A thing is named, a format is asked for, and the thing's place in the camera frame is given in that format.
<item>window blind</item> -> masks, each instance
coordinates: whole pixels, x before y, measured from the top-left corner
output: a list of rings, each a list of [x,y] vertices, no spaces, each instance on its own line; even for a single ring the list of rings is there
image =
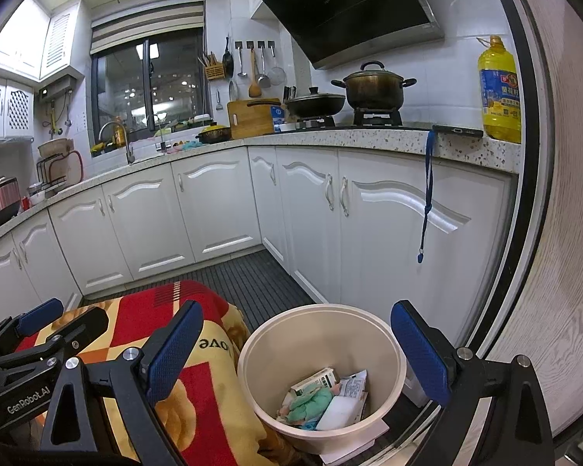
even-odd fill
[[[95,26],[91,54],[139,38],[187,28],[202,28],[203,25],[203,2],[145,10]]]

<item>floor mat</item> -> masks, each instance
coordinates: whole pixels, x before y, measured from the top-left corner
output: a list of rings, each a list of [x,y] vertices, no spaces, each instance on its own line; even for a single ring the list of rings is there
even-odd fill
[[[238,307],[244,314],[244,320],[251,332],[284,311],[314,304],[309,295],[267,250],[191,271],[147,286],[105,296],[95,301],[134,294],[179,280],[196,280]],[[95,301],[83,300],[83,304],[91,304]],[[389,431],[378,438],[373,447],[345,462],[345,466],[358,466],[391,445],[420,412],[421,409],[402,394],[395,406],[384,417],[384,421],[389,425]]]

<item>wooden spatula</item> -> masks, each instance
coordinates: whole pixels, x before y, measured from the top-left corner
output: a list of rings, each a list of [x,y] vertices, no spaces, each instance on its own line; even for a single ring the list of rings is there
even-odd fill
[[[261,96],[261,87],[255,80],[255,49],[250,50],[250,72],[252,77],[252,82],[249,86],[249,97],[259,98]]]

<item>yellow oil bottle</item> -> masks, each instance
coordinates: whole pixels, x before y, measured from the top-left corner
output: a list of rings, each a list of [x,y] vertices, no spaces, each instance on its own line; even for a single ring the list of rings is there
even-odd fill
[[[489,42],[478,38],[488,47],[479,56],[477,68],[482,88],[483,128],[493,138],[520,143],[520,90],[514,56],[505,49],[498,35]]]

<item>cutting board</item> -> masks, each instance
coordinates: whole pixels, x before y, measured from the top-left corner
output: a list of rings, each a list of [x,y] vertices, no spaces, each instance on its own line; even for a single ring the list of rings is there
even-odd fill
[[[278,102],[280,100],[278,98],[259,98],[227,103],[231,135],[234,140],[274,132],[274,123],[270,112],[272,105],[246,106],[254,101]]]

